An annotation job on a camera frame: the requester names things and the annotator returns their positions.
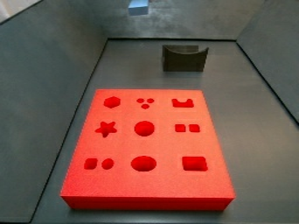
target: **star-shaped hole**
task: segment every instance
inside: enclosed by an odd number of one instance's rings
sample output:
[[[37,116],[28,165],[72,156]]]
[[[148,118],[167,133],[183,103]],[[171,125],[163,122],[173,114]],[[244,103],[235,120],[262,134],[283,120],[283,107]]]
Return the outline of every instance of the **star-shaped hole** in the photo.
[[[116,133],[117,130],[115,128],[115,122],[107,123],[107,122],[101,122],[100,123],[100,128],[96,129],[97,133],[101,133],[103,137],[107,137],[109,133]]]

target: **hexagonal hole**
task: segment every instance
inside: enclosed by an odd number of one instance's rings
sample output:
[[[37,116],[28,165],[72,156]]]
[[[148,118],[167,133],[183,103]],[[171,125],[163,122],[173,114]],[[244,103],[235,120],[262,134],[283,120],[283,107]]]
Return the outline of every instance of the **hexagonal hole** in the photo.
[[[108,97],[105,100],[104,100],[104,106],[108,107],[108,108],[115,108],[120,105],[120,99],[115,96],[112,97]]]

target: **red foam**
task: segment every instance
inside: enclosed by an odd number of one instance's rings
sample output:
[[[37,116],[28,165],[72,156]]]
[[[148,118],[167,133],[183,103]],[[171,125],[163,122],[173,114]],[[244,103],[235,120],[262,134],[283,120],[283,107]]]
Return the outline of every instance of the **red foam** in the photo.
[[[201,91],[97,90],[60,196],[76,209],[223,210],[235,192]]]

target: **black object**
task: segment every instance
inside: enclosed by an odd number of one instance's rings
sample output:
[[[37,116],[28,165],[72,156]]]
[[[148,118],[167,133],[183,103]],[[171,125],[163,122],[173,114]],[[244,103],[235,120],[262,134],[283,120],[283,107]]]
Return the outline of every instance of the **black object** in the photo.
[[[209,48],[199,52],[197,45],[164,45],[163,70],[165,72],[201,72]]]

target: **shape cutout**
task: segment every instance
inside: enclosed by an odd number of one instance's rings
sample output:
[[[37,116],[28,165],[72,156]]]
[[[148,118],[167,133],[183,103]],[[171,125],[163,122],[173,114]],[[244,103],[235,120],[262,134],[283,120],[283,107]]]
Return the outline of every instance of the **shape cutout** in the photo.
[[[147,102],[148,103],[153,103],[155,102],[155,99],[149,98],[149,99],[147,99]]]
[[[119,105],[120,105],[120,99],[115,96],[112,96],[104,100],[104,106],[111,109],[117,107]]]
[[[136,157],[131,165],[139,172],[149,172],[156,167],[155,159],[147,156]]]
[[[185,132],[185,125],[184,124],[175,124],[175,131],[176,132]]]
[[[96,158],[88,158],[84,163],[85,170],[95,170],[97,167],[99,160]]]
[[[104,170],[109,170],[115,165],[115,161],[111,158],[107,158],[103,162],[101,162],[101,167]]]
[[[148,104],[143,104],[141,108],[143,109],[149,109],[149,105]]]
[[[181,166],[185,171],[205,172],[208,170],[204,157],[183,157]]]
[[[136,101],[137,101],[139,103],[143,103],[145,100],[144,100],[143,98],[139,98]]]
[[[193,108],[192,99],[188,99],[184,102],[177,101],[177,99],[172,99],[172,106],[175,108]]]
[[[107,123],[107,122],[101,122],[100,123],[100,128],[96,129],[97,133],[101,133],[103,137],[107,137],[109,133],[116,133],[117,130],[115,128],[115,122]]]
[[[135,125],[135,133],[140,137],[148,137],[153,134],[153,132],[155,132],[155,125],[151,122],[143,121]]]
[[[200,132],[201,128],[199,124],[189,124],[189,131],[191,132]]]

